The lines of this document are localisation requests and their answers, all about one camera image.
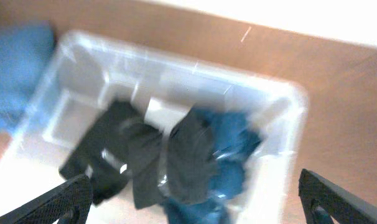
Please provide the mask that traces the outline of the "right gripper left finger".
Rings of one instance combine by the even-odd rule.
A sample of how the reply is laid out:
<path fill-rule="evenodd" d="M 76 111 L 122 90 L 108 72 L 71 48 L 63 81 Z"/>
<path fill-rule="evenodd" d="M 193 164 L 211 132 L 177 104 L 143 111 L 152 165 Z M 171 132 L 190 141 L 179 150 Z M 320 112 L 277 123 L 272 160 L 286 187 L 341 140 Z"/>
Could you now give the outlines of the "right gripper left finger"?
<path fill-rule="evenodd" d="M 85 224 L 92 201 L 90 179 L 80 174 L 0 216 L 0 224 Z"/>

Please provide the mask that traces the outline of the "small black garment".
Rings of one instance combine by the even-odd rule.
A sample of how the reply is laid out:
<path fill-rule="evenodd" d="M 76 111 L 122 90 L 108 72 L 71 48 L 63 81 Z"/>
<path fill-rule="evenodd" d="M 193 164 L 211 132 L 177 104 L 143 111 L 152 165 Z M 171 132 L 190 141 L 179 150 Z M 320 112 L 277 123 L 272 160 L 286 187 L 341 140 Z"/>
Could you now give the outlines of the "small black garment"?
<path fill-rule="evenodd" d="M 134 123 L 121 133 L 128 149 L 136 209 L 168 197 L 188 205 L 207 200 L 210 179 L 218 168 L 212 127 L 204 117 L 190 110 L 166 140 L 158 129 L 144 123 Z"/>

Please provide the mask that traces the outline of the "black garment with tape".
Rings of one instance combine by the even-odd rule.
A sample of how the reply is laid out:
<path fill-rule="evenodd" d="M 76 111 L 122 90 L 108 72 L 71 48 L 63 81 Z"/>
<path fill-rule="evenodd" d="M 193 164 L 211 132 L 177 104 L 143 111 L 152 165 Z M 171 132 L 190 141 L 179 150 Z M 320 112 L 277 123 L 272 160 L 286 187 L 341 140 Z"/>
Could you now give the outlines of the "black garment with tape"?
<path fill-rule="evenodd" d="M 86 174 L 99 205 L 133 185 L 134 206 L 164 201 L 158 188 L 162 133 L 144 122 L 127 101 L 114 101 L 69 155 L 59 173 L 65 179 Z"/>

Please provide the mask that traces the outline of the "navy blue garment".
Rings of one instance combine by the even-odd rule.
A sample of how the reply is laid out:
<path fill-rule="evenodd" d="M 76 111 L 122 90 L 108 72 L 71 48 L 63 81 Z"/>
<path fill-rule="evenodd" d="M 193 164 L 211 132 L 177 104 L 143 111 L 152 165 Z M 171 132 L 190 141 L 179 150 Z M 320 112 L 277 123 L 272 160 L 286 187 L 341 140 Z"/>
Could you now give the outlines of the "navy blue garment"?
<path fill-rule="evenodd" d="M 169 223 L 230 223 L 228 201 L 244 191 L 245 163 L 262 142 L 249 128 L 244 112 L 219 112 L 193 107 L 212 127 L 215 146 L 213 156 L 218 172 L 210 179 L 208 198 L 188 205 L 170 197 L 162 203 Z"/>

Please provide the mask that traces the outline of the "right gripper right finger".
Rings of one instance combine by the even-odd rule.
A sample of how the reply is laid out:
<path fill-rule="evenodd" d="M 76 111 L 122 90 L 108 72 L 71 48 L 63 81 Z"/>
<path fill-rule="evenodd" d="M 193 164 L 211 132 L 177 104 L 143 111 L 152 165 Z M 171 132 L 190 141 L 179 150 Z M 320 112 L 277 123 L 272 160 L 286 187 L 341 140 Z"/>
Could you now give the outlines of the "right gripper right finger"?
<path fill-rule="evenodd" d="M 311 170 L 300 173 L 299 197 L 307 223 L 377 224 L 377 207 Z"/>

